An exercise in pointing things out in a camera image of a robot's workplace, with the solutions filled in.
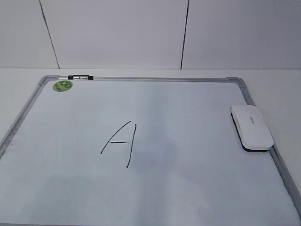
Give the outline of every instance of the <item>whiteboard surface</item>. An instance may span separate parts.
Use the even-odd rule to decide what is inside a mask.
[[[50,81],[0,160],[3,223],[300,225],[269,153],[241,147],[236,84]],[[109,138],[125,123],[112,141]]]

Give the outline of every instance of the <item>white eraser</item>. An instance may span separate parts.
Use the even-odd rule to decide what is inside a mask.
[[[257,107],[234,105],[230,112],[246,151],[265,152],[273,146],[271,132]]]

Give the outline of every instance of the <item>white table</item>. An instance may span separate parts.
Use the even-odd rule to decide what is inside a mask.
[[[89,70],[0,69],[0,139],[45,75],[115,77],[240,77],[265,117],[275,143],[301,192],[301,70]]]

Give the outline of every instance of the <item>black marker writing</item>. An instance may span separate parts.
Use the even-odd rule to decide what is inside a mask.
[[[131,162],[131,158],[132,158],[132,150],[133,150],[133,143],[134,143],[134,137],[135,137],[135,133],[136,133],[136,128],[137,128],[137,124],[135,124],[135,129],[134,129],[134,133],[133,133],[133,139],[132,139],[132,145],[131,145],[131,153],[130,153],[130,157],[128,159],[128,163],[127,163],[127,168]]]
[[[108,140],[108,142],[105,144],[105,146],[103,147],[102,151],[100,152],[100,154],[103,153],[105,147],[108,145],[108,143],[112,140],[112,138],[119,132],[122,130],[123,127],[125,127],[127,124],[129,124],[131,121],[128,121],[126,124],[124,124],[120,129],[117,130],[116,133],[113,134],[113,136]]]
[[[131,144],[131,142],[111,141],[111,143]]]

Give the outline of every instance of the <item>green sticker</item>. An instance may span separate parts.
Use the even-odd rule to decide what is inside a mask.
[[[71,89],[72,85],[73,84],[70,81],[58,81],[53,85],[53,90],[57,92],[64,92]]]

